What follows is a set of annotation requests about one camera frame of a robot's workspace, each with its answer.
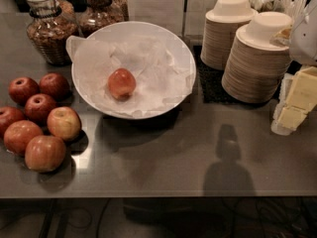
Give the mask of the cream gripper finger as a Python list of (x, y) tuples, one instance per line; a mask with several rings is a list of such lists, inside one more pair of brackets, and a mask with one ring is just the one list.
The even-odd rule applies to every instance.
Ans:
[(317, 67), (304, 65), (295, 75), (287, 73), (278, 100), (270, 129), (277, 135), (288, 136), (317, 106)]
[(277, 32), (276, 34), (274, 34), (270, 38), (269, 41), (273, 45), (276, 45), (276, 46), (288, 47), (289, 41), (290, 41), (290, 33), (291, 33), (290, 28), (284, 28), (284, 29), (280, 30), (279, 32)]

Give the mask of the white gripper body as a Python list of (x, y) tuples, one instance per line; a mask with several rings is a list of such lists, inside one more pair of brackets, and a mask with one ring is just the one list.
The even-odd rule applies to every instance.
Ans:
[(317, 0), (310, 0), (295, 20), (289, 44), (292, 60), (305, 65), (317, 65)]

